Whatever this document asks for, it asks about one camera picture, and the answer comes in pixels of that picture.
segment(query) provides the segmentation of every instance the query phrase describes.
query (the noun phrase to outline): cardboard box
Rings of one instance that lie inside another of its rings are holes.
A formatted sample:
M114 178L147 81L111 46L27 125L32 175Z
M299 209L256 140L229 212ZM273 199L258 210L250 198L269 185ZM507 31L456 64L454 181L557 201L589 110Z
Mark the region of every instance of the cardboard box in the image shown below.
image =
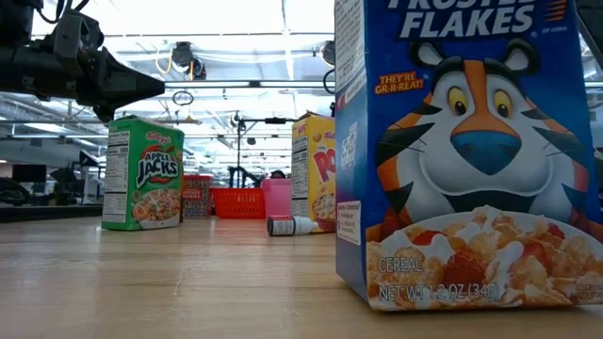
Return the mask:
M184 218L209 218L211 179L208 175L185 175Z
M109 124L103 228L137 231L180 223L184 133L128 117Z
M603 301L576 9L556 4L335 2L336 265L372 308Z
M313 233L335 228L334 120L314 113L293 124L291 215L316 221Z

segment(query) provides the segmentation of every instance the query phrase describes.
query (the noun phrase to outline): yellow box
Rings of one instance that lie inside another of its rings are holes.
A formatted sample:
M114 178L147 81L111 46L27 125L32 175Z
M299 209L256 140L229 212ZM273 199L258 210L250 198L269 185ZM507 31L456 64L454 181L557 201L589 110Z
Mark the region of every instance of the yellow box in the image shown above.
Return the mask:
M293 124L291 214L316 221L312 233L335 232L334 119L306 113Z

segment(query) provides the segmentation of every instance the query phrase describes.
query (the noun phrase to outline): wooden table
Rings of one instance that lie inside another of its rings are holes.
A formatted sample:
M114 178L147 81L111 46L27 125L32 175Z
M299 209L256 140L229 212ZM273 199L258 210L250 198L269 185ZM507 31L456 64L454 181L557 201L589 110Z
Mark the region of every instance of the wooden table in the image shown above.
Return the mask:
M0 225L0 338L601 338L603 308L379 314L334 273L334 235L263 222L102 231Z

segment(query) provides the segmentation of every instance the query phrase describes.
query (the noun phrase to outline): green cereal box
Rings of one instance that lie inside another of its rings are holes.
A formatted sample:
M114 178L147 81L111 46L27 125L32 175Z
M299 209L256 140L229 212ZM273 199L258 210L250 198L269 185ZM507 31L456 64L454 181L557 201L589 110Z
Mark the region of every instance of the green cereal box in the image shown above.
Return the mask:
M180 222L184 133L128 117L109 124L103 228L138 231Z

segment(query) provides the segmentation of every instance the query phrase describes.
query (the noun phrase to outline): tiger ear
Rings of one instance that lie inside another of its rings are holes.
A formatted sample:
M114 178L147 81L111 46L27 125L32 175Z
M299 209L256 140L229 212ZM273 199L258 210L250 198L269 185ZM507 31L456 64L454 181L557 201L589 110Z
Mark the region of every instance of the tiger ear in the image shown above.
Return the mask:
M515 73L534 74L540 69L538 52L522 39L509 41L503 60L502 63Z
M420 68L433 68L444 60L440 51L430 42L412 42L409 57Z

